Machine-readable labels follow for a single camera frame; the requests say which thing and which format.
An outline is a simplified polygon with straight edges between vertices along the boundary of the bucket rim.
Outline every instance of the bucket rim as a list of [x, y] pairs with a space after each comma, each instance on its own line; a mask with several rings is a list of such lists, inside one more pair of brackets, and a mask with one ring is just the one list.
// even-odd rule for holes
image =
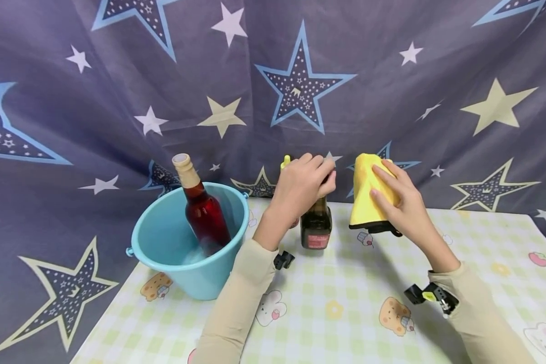
[[131, 232], [131, 248], [133, 249], [133, 253], [135, 257], [138, 258], [140, 262], [142, 262], [144, 265], [147, 265], [151, 269], [164, 272], [164, 273], [188, 271], [188, 270], [202, 268], [207, 264], [211, 264], [213, 261], [216, 261], [220, 257], [226, 255], [228, 252], [234, 249], [235, 246], [241, 243], [242, 237], [246, 233], [247, 226], [249, 226], [249, 203], [247, 202], [249, 195], [247, 195], [246, 193], [240, 193], [238, 190], [223, 184], [210, 183], [209, 181], [203, 181], [203, 184], [205, 187], [211, 186], [211, 187], [219, 187], [219, 188], [227, 189], [228, 191], [231, 191], [232, 193], [234, 193], [241, 200], [241, 203], [243, 204], [243, 222], [241, 223], [241, 226], [239, 227], [239, 230], [237, 231], [235, 236], [231, 238], [231, 242], [229, 242], [226, 246], [224, 246], [224, 248], [220, 249], [218, 252], [212, 254], [211, 256], [204, 258], [201, 261], [197, 261], [196, 263], [186, 264], [186, 265], [170, 265], [170, 264], [158, 263], [157, 261], [151, 260], [146, 254], [143, 253], [142, 249], [140, 248], [139, 242], [137, 244], [134, 244], [134, 242], [139, 241], [138, 234], [140, 231], [140, 226], [142, 226], [142, 223], [144, 221], [144, 216], [147, 215], [148, 212], [152, 210], [155, 206], [161, 203], [163, 199], [167, 198], [168, 196], [172, 194], [180, 192], [182, 190], [182, 187], [179, 187], [177, 189], [174, 189], [173, 191], [166, 193], [166, 195], [163, 195], [161, 198], [151, 203], [150, 206], [148, 206], [146, 210], [142, 212], [142, 214], [138, 218], [138, 221], [135, 223], [134, 229]]

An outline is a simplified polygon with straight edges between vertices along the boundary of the yellow towel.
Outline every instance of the yellow towel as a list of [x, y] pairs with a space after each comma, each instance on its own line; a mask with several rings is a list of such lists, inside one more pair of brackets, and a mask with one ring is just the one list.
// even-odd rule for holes
[[397, 205], [400, 201], [398, 195], [374, 174], [372, 170], [374, 164], [393, 176], [376, 154], [362, 153], [356, 158], [354, 164], [354, 206], [350, 214], [349, 227], [350, 229], [366, 229], [370, 234], [392, 231], [393, 234], [400, 237], [402, 235], [386, 219], [384, 213], [370, 196], [370, 190], [374, 188], [382, 192], [393, 205]]

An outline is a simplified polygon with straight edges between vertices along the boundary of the beige sleeve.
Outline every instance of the beige sleeve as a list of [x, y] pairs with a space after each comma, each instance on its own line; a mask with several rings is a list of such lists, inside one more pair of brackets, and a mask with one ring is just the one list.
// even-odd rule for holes
[[459, 301], [449, 322], [461, 335], [473, 364], [535, 363], [495, 305], [487, 285], [465, 263], [453, 272], [429, 272], [429, 279]]
[[275, 275], [277, 253], [253, 239], [241, 246], [231, 275], [208, 315], [192, 364], [239, 363], [259, 302]]

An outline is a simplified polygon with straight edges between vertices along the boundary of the blue-outlined star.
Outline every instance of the blue-outlined star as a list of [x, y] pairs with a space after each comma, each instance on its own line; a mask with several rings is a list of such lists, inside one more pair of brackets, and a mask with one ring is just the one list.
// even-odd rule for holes
[[101, 0], [92, 31], [135, 16], [176, 62], [164, 7], [177, 0]]
[[70, 165], [71, 162], [12, 126], [2, 108], [2, 99], [8, 89], [15, 84], [0, 83], [0, 158]]
[[27, 322], [0, 344], [0, 351], [33, 336], [55, 322], [59, 326], [65, 351], [69, 351], [85, 304], [117, 285], [116, 282], [97, 277], [99, 267], [97, 237], [90, 242], [74, 269], [27, 257], [19, 258], [38, 277], [49, 299]]
[[232, 178], [231, 182], [236, 185], [237, 188], [249, 191], [249, 196], [253, 196], [256, 198], [270, 198], [275, 193], [276, 185], [272, 185], [269, 182], [269, 179], [265, 174], [265, 166], [261, 167], [259, 176], [257, 176], [257, 180], [255, 180], [255, 183], [253, 184], [240, 183], [238, 180], [234, 180]]
[[304, 22], [301, 22], [287, 70], [260, 65], [255, 67], [279, 95], [271, 126], [299, 114], [322, 134], [325, 134], [325, 131], [318, 100], [356, 76], [356, 74], [312, 72]]
[[534, 10], [534, 15], [530, 22], [527, 23], [524, 30], [526, 30], [538, 16], [546, 11], [546, 0], [502, 0], [481, 17], [481, 19], [477, 20], [477, 22], [473, 24], [473, 27], [495, 22], [495, 20], [508, 18], [530, 10]]
[[513, 160], [514, 158], [507, 161], [503, 166], [498, 168], [480, 183], [451, 185], [451, 187], [465, 195], [465, 197], [457, 202], [451, 209], [459, 210], [460, 208], [478, 204], [486, 211], [495, 212], [501, 196], [509, 195], [510, 193], [539, 183], [538, 181], [533, 181], [532, 183], [507, 183], [506, 176], [508, 175], [508, 171], [510, 171]]
[[180, 179], [176, 173], [168, 171], [163, 166], [157, 164], [155, 161], [150, 161], [148, 165], [148, 183], [140, 188], [140, 191], [147, 191], [153, 189], [162, 189], [162, 193], [158, 195], [158, 198], [161, 198], [163, 195], [166, 195], [168, 192], [172, 192], [178, 187], [181, 186]]
[[[380, 150], [379, 153], [376, 153], [377, 156], [379, 156], [382, 159], [391, 159], [390, 158], [390, 145], [392, 144], [392, 141], [388, 142], [383, 148]], [[420, 161], [412, 161], [412, 162], [395, 162], [392, 161], [395, 165], [398, 165], [401, 169], [407, 169], [411, 168], [414, 165], [417, 165], [420, 163]], [[352, 169], [354, 170], [354, 165], [349, 165], [346, 169]], [[350, 192], [347, 194], [346, 198], [349, 198], [350, 196], [354, 196], [354, 187], [350, 190]]]

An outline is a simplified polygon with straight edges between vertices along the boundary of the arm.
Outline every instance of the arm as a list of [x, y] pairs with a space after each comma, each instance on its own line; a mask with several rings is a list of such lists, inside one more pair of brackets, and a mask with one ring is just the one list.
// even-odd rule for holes
[[208, 316], [192, 364], [238, 364], [262, 295], [275, 276], [273, 260], [296, 218], [335, 189], [334, 161], [305, 154], [281, 172], [253, 239], [246, 241]]
[[429, 272], [431, 282], [459, 301], [449, 315], [449, 322], [460, 334], [472, 363], [535, 363], [496, 307], [489, 288], [457, 260], [439, 236], [407, 173], [391, 162], [383, 163], [396, 177], [377, 166], [373, 170], [398, 193], [400, 204], [392, 206], [379, 191], [372, 191], [372, 196], [392, 225], [423, 251], [433, 269]]

